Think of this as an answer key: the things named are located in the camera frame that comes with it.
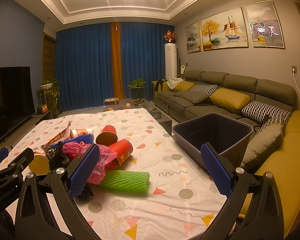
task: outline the pink plastic bag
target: pink plastic bag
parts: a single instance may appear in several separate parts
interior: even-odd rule
[[[82,145],[82,143],[83,142],[81,143],[68,142],[63,145],[62,151],[63,153],[69,154],[71,159],[80,157],[85,153],[85,151],[90,146],[90,144],[83,143],[84,145]],[[111,151],[109,147],[100,144],[98,144],[98,146],[100,149],[100,159],[88,179],[88,182],[97,185],[100,184],[100,182],[103,180],[103,178],[106,175],[105,166],[117,157],[117,153]]]

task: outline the black and white pillow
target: black and white pillow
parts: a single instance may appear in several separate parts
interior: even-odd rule
[[[263,125],[261,125],[260,129],[257,131],[256,135],[260,133],[262,130],[267,128],[270,125],[273,124],[280,124],[282,127],[285,127],[285,121],[283,117],[283,113],[279,113],[274,115],[273,117],[270,117],[268,121],[266,121]]]
[[[265,117],[266,114],[268,114],[271,117],[271,119],[281,114],[284,122],[284,127],[286,127],[292,115],[290,111],[286,111],[276,106],[271,106],[258,101],[252,101],[242,109],[243,117],[251,119],[258,124],[262,123],[263,118]]]
[[[208,94],[209,97],[206,100],[209,102],[210,96],[218,90],[218,85],[197,84],[197,85],[194,85],[190,90]]]

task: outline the picture frame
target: picture frame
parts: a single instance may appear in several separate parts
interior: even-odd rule
[[[201,20],[203,50],[248,48],[241,6]]]
[[[186,27],[187,54],[202,51],[202,38],[200,22],[193,23]]]
[[[253,47],[284,49],[277,11],[271,0],[245,5]]]

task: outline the coffee table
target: coffee table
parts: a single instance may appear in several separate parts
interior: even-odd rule
[[[125,108],[126,103],[131,103],[132,107],[130,109],[137,109],[137,108],[144,108],[146,109],[150,114],[152,111],[158,111],[161,113],[161,117],[156,119],[156,121],[167,131],[169,135],[172,134],[172,119],[168,117],[165,113],[163,113],[160,109],[158,109],[155,105],[154,102],[152,101],[144,101],[142,104],[134,106],[133,99],[131,98],[126,98],[126,99],[121,99],[119,100],[119,104],[117,105],[109,105],[109,106],[99,106],[98,110],[100,109],[100,112],[106,112],[108,108],[113,108],[114,110],[123,110],[123,109],[129,109]]]

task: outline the blue curtain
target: blue curtain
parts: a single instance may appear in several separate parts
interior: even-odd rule
[[[146,80],[146,98],[152,99],[152,81],[165,78],[163,35],[174,26],[153,23],[121,23],[122,81],[126,98],[131,81]]]
[[[61,111],[101,106],[114,96],[110,23],[57,32],[55,51]]]

